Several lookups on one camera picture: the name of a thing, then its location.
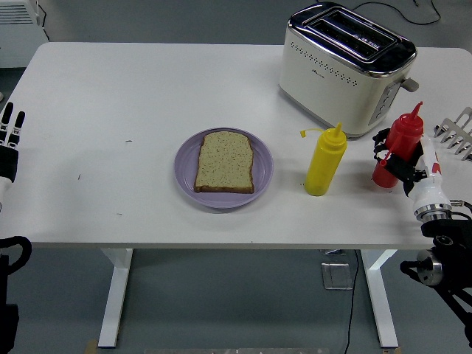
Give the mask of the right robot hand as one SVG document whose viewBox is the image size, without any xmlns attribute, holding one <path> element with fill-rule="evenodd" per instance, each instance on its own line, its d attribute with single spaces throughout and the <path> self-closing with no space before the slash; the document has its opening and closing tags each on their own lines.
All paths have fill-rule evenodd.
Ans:
<svg viewBox="0 0 472 354">
<path fill-rule="evenodd" d="M 374 137 L 374 159 L 377 161 L 372 180 L 379 186 L 392 189 L 403 184 L 405 195 L 412 200 L 414 216 L 422 223 L 450 219 L 452 206 L 442 189 L 443 176 L 436 150 L 429 136 L 423 134 L 413 150 L 412 157 L 402 158 L 395 148 L 386 145 L 390 128 L 379 131 Z"/>
</svg>

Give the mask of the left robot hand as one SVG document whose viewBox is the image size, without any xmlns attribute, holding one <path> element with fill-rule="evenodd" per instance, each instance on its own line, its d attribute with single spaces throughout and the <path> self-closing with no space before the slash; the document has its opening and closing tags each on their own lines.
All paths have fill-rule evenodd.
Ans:
<svg viewBox="0 0 472 354">
<path fill-rule="evenodd" d="M 1 117 L 1 209 L 4 205 L 4 195 L 15 181 L 18 169 L 17 150 L 20 133 L 25 120 L 25 112 L 19 111 L 11 130 L 9 130 L 14 104 L 8 102 Z"/>
</svg>

